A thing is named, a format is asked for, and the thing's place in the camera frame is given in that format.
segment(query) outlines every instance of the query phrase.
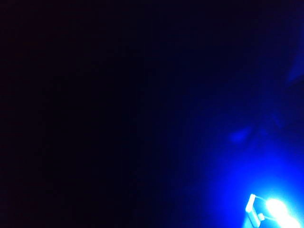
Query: led light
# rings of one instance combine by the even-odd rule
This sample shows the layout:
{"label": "led light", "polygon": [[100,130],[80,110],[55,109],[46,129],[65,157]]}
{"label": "led light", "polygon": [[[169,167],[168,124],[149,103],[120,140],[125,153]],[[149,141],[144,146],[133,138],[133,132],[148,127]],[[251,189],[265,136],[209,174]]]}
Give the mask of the led light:
{"label": "led light", "polygon": [[300,228],[300,223],[289,215],[278,218],[277,222],[281,228]]}
{"label": "led light", "polygon": [[286,218],[288,216],[287,207],[279,200],[267,200],[266,206],[270,214],[277,219]]}

